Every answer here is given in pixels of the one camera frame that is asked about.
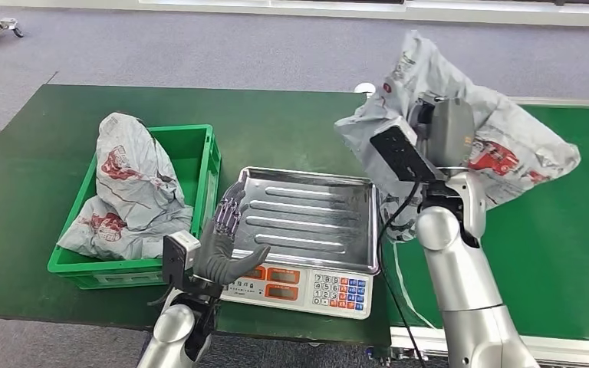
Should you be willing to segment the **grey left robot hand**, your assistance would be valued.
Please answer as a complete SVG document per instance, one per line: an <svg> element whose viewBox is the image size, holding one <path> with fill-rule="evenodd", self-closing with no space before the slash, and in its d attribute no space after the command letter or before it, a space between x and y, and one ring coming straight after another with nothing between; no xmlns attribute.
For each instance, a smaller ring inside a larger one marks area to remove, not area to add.
<svg viewBox="0 0 589 368"><path fill-rule="evenodd" d="M200 237L200 251L194 261L193 273L214 284L226 286L248 274L265 261L271 247L260 245L243 258L233 258L235 235L248 208L242 202L245 184L235 182L227 188L208 219Z"/></svg>

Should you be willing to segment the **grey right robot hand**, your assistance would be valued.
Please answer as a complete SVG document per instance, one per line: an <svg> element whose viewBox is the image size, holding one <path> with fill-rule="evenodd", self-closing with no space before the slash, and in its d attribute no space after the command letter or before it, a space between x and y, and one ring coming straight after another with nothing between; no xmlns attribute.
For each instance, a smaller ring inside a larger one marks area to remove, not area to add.
<svg viewBox="0 0 589 368"><path fill-rule="evenodd" d="M416 148L437 169L468 166L475 122L472 107L465 100L425 92L411 111L410 126L417 135Z"/></svg>

